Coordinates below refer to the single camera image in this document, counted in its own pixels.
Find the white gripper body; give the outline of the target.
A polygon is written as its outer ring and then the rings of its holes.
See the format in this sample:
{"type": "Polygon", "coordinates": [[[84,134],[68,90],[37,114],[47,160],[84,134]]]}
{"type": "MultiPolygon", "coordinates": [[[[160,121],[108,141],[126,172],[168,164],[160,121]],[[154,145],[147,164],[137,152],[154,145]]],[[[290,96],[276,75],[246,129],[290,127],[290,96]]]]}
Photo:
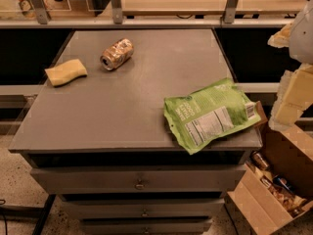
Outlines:
{"type": "Polygon", "coordinates": [[[293,21],[289,48],[293,59],[313,64],[313,0],[306,3],[293,21]]]}

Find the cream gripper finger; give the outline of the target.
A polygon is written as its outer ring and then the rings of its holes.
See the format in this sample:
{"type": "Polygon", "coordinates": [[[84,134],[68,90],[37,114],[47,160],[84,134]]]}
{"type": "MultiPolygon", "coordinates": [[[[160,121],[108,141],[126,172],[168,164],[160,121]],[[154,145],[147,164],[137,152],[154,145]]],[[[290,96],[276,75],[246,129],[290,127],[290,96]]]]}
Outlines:
{"type": "Polygon", "coordinates": [[[295,71],[286,70],[281,77],[277,100],[271,110],[269,126],[283,131],[293,126],[313,105],[313,66],[301,64],[295,71]]]}
{"type": "Polygon", "coordinates": [[[288,23],[282,27],[278,32],[271,35],[267,44],[275,48],[288,47],[290,43],[291,24],[288,23]]]}

